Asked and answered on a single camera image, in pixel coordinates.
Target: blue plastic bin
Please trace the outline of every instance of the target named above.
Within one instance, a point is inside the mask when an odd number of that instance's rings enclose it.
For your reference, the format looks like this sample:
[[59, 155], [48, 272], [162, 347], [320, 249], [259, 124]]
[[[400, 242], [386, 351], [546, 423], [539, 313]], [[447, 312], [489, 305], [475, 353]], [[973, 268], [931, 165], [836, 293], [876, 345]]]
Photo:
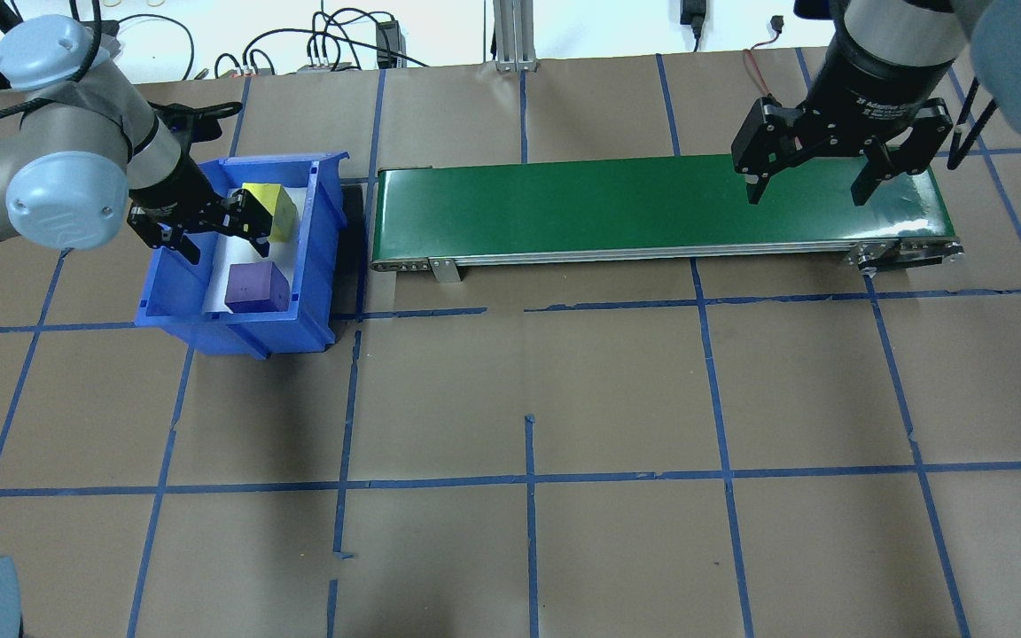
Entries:
[[341, 207], [337, 164], [348, 153], [312, 156], [218, 158], [199, 165], [215, 192], [234, 192], [244, 182], [305, 187], [305, 205], [297, 230], [297, 261], [291, 303], [284, 312], [203, 312], [218, 235], [191, 235], [201, 257], [191, 265], [178, 252], [152, 255], [137, 310], [138, 326], [152, 326], [204, 354], [320, 352], [335, 338], [329, 328], [333, 301], [333, 263], [337, 235], [347, 224]]

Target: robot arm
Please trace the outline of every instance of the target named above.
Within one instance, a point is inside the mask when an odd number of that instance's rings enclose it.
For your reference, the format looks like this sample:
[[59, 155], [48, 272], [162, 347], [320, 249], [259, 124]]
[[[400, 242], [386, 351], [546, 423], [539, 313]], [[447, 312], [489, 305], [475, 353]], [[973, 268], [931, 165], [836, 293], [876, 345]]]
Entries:
[[[798, 1], [801, 12], [810, 1]], [[953, 120], [932, 90], [972, 36], [976, 73], [1021, 132], [1021, 0], [819, 1], [836, 33], [806, 101], [759, 98], [732, 143], [750, 203], [811, 158], [867, 157], [850, 187], [863, 205], [901, 173], [928, 168]], [[887, 143], [911, 129], [900, 146]]]
[[194, 263], [198, 248], [186, 234], [214, 231], [268, 254], [271, 213], [245, 191], [220, 197], [108, 51], [80, 82], [67, 81], [91, 39], [77, 20], [40, 16], [0, 44], [11, 86], [49, 100], [0, 141], [0, 241], [20, 234], [57, 249], [91, 249], [116, 236], [131, 198], [127, 223], [149, 246]]

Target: red wire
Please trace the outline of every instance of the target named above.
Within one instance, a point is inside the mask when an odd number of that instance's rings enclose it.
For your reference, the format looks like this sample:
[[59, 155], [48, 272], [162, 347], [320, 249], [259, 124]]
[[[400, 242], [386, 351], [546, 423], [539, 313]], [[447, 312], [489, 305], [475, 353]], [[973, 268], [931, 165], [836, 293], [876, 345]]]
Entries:
[[755, 61], [755, 53], [750, 52], [750, 49], [742, 49], [742, 53], [745, 54], [746, 59], [750, 61], [750, 65], [755, 67], [755, 73], [759, 77], [759, 84], [761, 84], [761, 90], [764, 96], [770, 96], [770, 87], [767, 86], [766, 78], [763, 78], [762, 70], [759, 70], [759, 62]]
[[775, 41], [778, 40], [778, 37], [781, 35], [782, 33], [776, 33], [775, 36], [772, 37], [770, 40], [767, 40], [765, 42], [757, 42], [757, 44], [753, 44], [752, 47], [750, 47], [749, 49], [742, 49], [742, 53], [744, 53], [746, 59], [750, 61], [750, 65], [755, 67], [755, 73], [756, 76], [759, 77], [759, 84], [762, 85], [761, 88], [759, 89], [763, 91], [764, 96], [770, 96], [770, 87], [767, 86], [766, 78], [763, 78], [763, 70], [759, 69], [759, 62], [755, 60], [755, 53], [752, 51], [753, 49], [758, 49], [759, 47], [766, 47], [767, 44], [774, 44]]

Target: power adapter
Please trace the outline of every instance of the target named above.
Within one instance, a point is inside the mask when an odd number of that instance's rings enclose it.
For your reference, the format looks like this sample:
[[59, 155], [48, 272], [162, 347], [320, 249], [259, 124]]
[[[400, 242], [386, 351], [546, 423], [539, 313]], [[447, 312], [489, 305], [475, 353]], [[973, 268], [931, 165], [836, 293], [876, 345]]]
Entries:
[[709, 16], [709, 0], [681, 0], [680, 23], [692, 26], [692, 34], [697, 44], [703, 33], [703, 20], [707, 16]]

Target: foam block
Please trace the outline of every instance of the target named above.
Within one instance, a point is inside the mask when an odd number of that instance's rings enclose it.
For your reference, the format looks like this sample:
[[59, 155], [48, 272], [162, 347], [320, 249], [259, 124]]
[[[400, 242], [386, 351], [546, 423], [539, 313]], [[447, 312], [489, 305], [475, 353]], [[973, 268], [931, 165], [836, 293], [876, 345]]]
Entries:
[[288, 242], [294, 238], [294, 223], [297, 220], [297, 206], [291, 201], [283, 185], [255, 185], [247, 182], [243, 189], [254, 195], [258, 202], [271, 211], [271, 241]]
[[281, 312], [291, 303], [291, 286], [275, 262], [232, 263], [224, 303], [232, 312]]

